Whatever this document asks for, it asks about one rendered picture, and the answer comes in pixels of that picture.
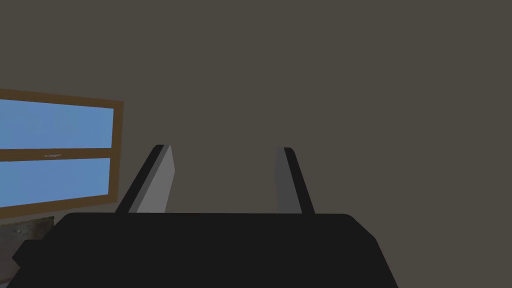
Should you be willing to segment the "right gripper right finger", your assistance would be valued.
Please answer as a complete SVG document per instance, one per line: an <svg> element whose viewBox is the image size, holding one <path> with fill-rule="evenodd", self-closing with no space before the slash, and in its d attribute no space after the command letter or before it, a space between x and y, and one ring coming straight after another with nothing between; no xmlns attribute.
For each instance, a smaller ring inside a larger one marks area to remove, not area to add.
<svg viewBox="0 0 512 288"><path fill-rule="evenodd" d="M296 152L291 147L277 149L275 186L279 214L315 213Z"/></svg>

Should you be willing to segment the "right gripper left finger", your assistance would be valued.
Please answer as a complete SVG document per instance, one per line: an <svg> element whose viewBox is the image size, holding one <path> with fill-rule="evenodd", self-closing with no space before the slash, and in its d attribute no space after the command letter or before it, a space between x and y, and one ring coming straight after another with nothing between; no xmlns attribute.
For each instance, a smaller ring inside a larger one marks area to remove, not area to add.
<svg viewBox="0 0 512 288"><path fill-rule="evenodd" d="M173 151L168 144L154 146L136 174L116 213L165 213L175 177Z"/></svg>

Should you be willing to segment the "brown framed window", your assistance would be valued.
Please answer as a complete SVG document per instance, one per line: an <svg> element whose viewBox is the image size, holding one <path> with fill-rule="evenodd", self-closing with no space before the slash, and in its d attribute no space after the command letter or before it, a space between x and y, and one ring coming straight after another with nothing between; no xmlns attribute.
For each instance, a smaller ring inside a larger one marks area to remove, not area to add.
<svg viewBox="0 0 512 288"><path fill-rule="evenodd" d="M0 88L0 219L115 203L124 103Z"/></svg>

